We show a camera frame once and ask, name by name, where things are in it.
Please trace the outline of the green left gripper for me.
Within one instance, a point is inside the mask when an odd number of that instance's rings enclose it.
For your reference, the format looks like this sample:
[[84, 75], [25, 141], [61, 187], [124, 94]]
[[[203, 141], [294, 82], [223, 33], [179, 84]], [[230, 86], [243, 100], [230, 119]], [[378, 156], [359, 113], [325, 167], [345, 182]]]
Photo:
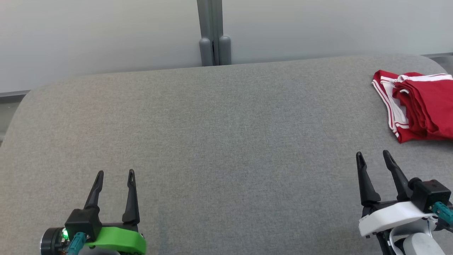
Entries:
[[[99, 171], [86, 199], [84, 209], [98, 206], [100, 192], [103, 188], [104, 171]], [[122, 215], [125, 225], [138, 225], [140, 213], [136, 177], [133, 169], [129, 170], [128, 196], [126, 209]], [[65, 226], [49, 228], [40, 241], [40, 255], [66, 255], [71, 240]], [[96, 241], [86, 243], [79, 255], [145, 255], [146, 240], [137, 231], [117, 226], [102, 226]]]

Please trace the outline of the red numbered basketball jersey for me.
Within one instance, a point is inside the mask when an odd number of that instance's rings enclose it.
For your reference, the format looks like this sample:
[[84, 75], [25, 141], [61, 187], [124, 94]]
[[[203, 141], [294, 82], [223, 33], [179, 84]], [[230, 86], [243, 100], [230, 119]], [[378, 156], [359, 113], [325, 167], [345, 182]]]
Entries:
[[[402, 75], [409, 77], [424, 76], [423, 74], [414, 72]], [[393, 134], [395, 134], [398, 142], [404, 143], [402, 142], [402, 139], [406, 137], [407, 132], [405, 131], [405, 129], [408, 128], [406, 109], [401, 105], [401, 102], [392, 95], [392, 82], [399, 76], [401, 75], [393, 74], [384, 70], [379, 70], [373, 76], [372, 85], [378, 92], [387, 108], [389, 128], [391, 129]]]

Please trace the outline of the red Bulls basketball shorts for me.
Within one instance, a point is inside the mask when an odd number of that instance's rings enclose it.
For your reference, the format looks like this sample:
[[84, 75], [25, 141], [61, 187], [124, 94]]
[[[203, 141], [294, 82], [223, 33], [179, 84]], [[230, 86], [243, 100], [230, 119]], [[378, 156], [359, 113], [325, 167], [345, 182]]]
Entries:
[[392, 95], [406, 109], [409, 140], [453, 140], [453, 76], [409, 77], [393, 82]]

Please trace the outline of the grey partition post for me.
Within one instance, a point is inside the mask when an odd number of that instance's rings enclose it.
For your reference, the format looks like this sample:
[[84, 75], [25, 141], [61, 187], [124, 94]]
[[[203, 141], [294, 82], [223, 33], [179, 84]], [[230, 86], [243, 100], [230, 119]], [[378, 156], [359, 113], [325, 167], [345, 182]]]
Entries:
[[231, 38], [224, 34], [222, 0], [197, 0], [202, 66], [231, 65]]

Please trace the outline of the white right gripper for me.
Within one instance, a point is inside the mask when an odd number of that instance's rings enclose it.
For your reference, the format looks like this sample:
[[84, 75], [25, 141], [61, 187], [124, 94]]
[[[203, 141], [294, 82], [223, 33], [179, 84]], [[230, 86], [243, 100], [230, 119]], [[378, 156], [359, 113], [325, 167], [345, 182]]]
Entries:
[[398, 201], [380, 202], [380, 195], [375, 191], [367, 173], [367, 164], [361, 152], [356, 153], [359, 193], [363, 206], [362, 217], [358, 223], [361, 236], [390, 230], [394, 236], [424, 233], [431, 236], [436, 228], [437, 216], [422, 212], [410, 202], [413, 191], [409, 181], [388, 150], [383, 151], [383, 158], [390, 171]]

